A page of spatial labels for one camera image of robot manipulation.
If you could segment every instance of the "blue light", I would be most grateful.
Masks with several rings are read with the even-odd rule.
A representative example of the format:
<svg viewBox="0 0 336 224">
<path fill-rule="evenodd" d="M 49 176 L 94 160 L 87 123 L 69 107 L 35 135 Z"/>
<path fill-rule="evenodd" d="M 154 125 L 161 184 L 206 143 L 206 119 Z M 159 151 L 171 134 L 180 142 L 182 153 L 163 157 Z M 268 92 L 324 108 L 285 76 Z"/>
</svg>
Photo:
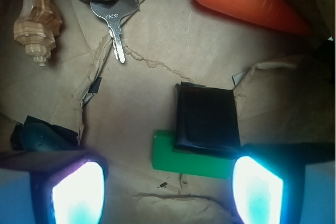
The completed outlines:
<svg viewBox="0 0 336 224">
<path fill-rule="evenodd" d="M 233 194 L 237 211 L 245 224 L 280 223 L 283 181 L 245 156 L 233 170 Z"/>
<path fill-rule="evenodd" d="M 104 202 L 100 165 L 87 162 L 52 189 L 56 224 L 98 223 Z"/>
</svg>

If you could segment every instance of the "silver key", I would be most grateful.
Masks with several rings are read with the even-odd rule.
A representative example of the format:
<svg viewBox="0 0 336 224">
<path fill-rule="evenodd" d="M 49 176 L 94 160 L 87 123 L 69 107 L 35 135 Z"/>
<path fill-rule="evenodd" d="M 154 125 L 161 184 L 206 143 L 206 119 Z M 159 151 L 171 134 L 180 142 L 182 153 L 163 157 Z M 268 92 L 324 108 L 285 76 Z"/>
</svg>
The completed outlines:
<svg viewBox="0 0 336 224">
<path fill-rule="evenodd" d="M 139 0 L 116 0 L 110 2 L 91 2 L 94 14 L 104 19 L 109 27 L 109 34 L 113 38 L 115 56 L 121 63 L 125 62 L 120 35 L 120 20 L 135 13 L 139 9 Z"/>
</svg>

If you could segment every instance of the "paper surface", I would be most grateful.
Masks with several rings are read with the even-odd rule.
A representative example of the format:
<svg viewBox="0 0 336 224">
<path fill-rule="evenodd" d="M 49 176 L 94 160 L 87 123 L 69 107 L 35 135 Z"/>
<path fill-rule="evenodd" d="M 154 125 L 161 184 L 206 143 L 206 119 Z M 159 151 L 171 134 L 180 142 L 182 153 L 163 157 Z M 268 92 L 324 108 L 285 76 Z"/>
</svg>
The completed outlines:
<svg viewBox="0 0 336 224">
<path fill-rule="evenodd" d="M 240 142 L 335 141 L 330 69 L 308 56 L 252 66 L 235 88 Z"/>
<path fill-rule="evenodd" d="M 315 3 L 293 2 L 314 10 L 303 12 L 305 17 L 318 13 Z M 307 40 L 242 23 L 194 0 L 146 0 L 122 27 L 126 63 L 121 64 L 112 50 L 97 53 L 107 51 L 111 41 L 105 37 L 105 22 L 89 5 L 80 0 L 55 3 L 64 24 L 50 63 L 41 68 L 13 42 L 12 24 L 21 3 L 12 2 L 7 26 L 0 31 L 0 111 L 18 122 L 31 115 L 83 131 L 81 144 L 109 159 L 102 223 L 230 223 L 229 180 L 152 169 L 154 132 L 175 130 L 174 86 L 189 81 L 233 89 L 232 76 L 258 62 L 281 53 L 312 52 L 325 37 L 323 29 Z M 320 19 L 315 21 L 319 27 Z M 82 114 L 81 99 L 100 70 L 99 92 Z M 244 103 L 245 119 L 251 114 L 256 118 L 261 110 L 272 112 L 276 101 L 285 106 L 296 94 L 288 92 L 288 100 L 282 100 L 276 99 L 277 89 L 269 93 L 275 99 L 271 104 L 248 108 Z M 262 137 L 261 127 L 257 135 L 244 121 L 239 129 L 244 140 Z M 262 139 L 278 139 L 274 132 L 266 133 Z"/>
</svg>

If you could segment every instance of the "glowing light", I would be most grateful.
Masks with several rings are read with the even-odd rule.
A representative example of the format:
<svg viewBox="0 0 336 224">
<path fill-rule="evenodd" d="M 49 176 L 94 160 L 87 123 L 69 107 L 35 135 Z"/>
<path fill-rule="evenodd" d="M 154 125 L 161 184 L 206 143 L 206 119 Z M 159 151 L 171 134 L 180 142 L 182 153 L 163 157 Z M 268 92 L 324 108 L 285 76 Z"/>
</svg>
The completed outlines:
<svg viewBox="0 0 336 224">
<path fill-rule="evenodd" d="M 98 223 L 104 202 L 100 165 L 87 162 L 52 189 L 56 223 Z"/>
<path fill-rule="evenodd" d="M 283 184 L 281 178 L 252 158 L 239 158 L 233 170 L 233 194 L 242 221 L 280 223 Z"/>
</svg>

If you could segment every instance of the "green block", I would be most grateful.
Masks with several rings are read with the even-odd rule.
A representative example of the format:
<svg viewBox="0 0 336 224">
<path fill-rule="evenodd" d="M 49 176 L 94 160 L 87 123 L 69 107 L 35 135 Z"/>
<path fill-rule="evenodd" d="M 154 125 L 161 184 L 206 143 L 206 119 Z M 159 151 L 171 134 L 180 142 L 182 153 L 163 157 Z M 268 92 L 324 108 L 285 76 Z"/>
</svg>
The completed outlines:
<svg viewBox="0 0 336 224">
<path fill-rule="evenodd" d="M 174 150 L 175 133 L 156 131 L 152 166 L 156 170 L 225 178 L 231 176 L 234 160 Z"/>
</svg>

